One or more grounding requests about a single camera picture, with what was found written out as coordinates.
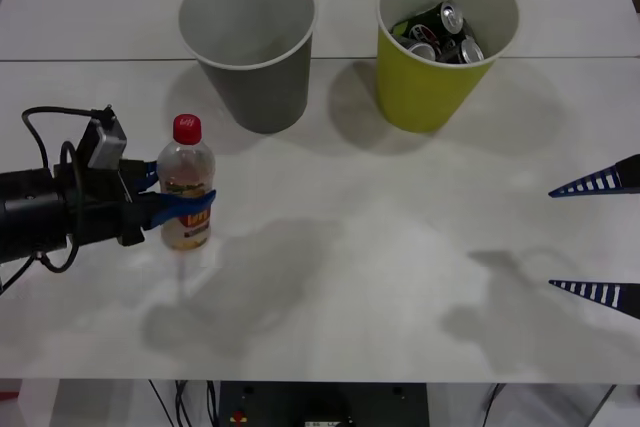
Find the gray paper cup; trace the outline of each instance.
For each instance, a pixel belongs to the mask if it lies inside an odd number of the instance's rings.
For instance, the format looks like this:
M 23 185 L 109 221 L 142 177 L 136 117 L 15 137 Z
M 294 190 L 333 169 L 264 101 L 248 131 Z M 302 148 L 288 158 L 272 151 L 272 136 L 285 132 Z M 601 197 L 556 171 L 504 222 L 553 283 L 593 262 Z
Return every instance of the gray paper cup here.
M 178 20 L 236 122 L 269 134 L 307 105 L 316 17 L 315 0 L 183 0 Z

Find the can lid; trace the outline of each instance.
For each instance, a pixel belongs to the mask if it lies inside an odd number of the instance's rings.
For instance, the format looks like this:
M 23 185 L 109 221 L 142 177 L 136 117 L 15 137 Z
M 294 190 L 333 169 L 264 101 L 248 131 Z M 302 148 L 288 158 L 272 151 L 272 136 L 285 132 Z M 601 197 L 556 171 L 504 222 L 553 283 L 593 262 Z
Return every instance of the can lid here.
M 416 54 L 418 57 L 422 57 L 427 60 L 436 60 L 436 51 L 435 49 L 423 42 L 418 42 L 413 44 L 411 47 L 407 49 L 409 52 Z
M 462 30 L 462 24 L 464 24 L 464 16 L 460 7 L 451 1 L 443 2 L 440 7 L 440 17 L 442 18 L 442 24 L 452 34 L 457 34 Z
M 173 120 L 173 140 L 183 145 L 195 145 L 202 139 L 202 124 L 195 115 L 182 114 Z
M 464 39 L 460 42 L 460 53 L 466 64 L 473 62 L 480 62 L 484 60 L 484 54 L 480 46 L 476 44 L 476 41 L 470 38 Z

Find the paper cup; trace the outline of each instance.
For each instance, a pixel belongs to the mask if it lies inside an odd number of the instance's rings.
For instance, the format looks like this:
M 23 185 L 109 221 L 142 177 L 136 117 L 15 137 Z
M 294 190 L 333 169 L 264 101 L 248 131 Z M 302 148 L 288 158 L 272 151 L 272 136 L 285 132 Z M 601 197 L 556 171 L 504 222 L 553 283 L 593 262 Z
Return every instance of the paper cup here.
M 378 0 L 378 99 L 389 122 L 411 132 L 442 127 L 502 55 L 518 30 L 516 0 L 451 0 L 473 28 L 485 60 L 442 64 L 422 59 L 398 44 L 389 29 L 445 0 Z
M 307 105 L 315 0 L 183 0 L 187 49 L 238 124 L 274 133 Z

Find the yellow paper cup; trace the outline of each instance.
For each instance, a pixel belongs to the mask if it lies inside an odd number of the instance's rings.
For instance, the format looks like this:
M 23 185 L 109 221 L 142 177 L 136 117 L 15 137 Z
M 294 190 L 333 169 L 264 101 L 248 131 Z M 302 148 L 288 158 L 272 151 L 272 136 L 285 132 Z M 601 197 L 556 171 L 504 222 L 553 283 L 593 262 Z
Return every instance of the yellow paper cup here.
M 518 30 L 516 0 L 451 0 L 473 28 L 485 60 L 432 62 L 404 49 L 389 29 L 411 13 L 444 0 L 378 0 L 378 100 L 393 125 L 410 132 L 442 127 L 509 47 Z

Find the soda can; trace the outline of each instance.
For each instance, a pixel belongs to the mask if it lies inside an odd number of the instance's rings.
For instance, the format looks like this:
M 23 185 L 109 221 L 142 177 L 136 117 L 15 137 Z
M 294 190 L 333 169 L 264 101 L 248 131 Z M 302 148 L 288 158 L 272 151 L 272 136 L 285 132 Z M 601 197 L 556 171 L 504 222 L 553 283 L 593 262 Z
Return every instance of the soda can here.
M 437 60 L 446 64 L 472 64 L 484 60 L 484 54 L 475 40 L 464 39 L 453 49 L 443 52 Z
M 400 35 L 394 35 L 393 38 L 409 52 L 423 59 L 433 60 L 435 62 L 436 58 L 442 53 L 438 47 L 434 47 L 428 42 L 418 42 L 417 40 L 408 39 Z
M 391 28 L 391 33 L 439 45 L 440 39 L 458 34 L 463 23 L 462 11 L 453 2 L 445 1 L 398 22 Z
M 457 34 L 452 35 L 451 37 L 454 39 L 456 44 L 459 44 L 464 39 L 471 39 L 473 41 L 476 41 L 476 34 L 473 32 L 473 29 L 469 25 L 469 22 L 467 22 L 466 20 L 462 23 L 462 30 L 460 30 L 460 32 L 458 32 Z

